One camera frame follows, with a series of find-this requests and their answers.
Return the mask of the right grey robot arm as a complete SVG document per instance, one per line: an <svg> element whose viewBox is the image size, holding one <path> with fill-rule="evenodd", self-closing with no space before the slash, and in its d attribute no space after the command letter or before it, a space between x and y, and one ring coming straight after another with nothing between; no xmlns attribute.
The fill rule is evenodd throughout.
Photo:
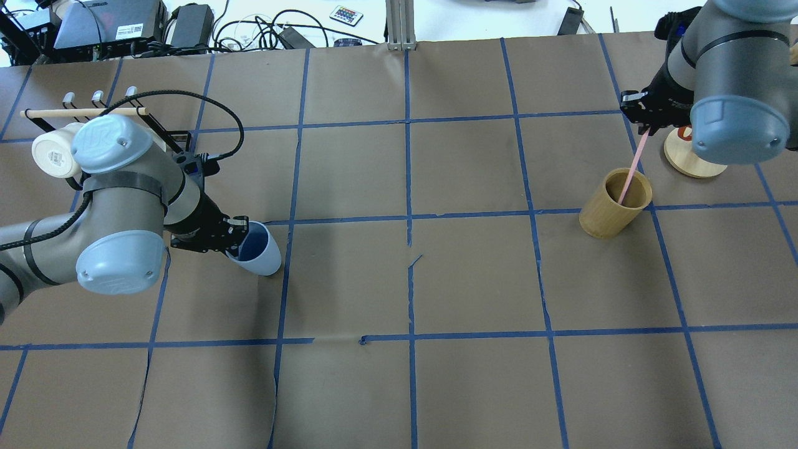
<svg viewBox="0 0 798 449"><path fill-rule="evenodd" d="M795 1L709 1L641 91L622 92L640 133L689 125L700 159L752 165L796 150Z"/></svg>

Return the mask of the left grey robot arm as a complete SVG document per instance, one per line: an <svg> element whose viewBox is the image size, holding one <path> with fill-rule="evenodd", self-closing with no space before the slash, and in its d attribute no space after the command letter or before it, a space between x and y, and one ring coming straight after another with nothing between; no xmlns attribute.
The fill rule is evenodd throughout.
<svg viewBox="0 0 798 449"><path fill-rule="evenodd" d="M78 283L95 294L145 292L167 244L234 252L250 228L229 216L134 120L109 114L79 128L69 148L87 178L72 214L2 228L2 319L32 292Z"/></svg>

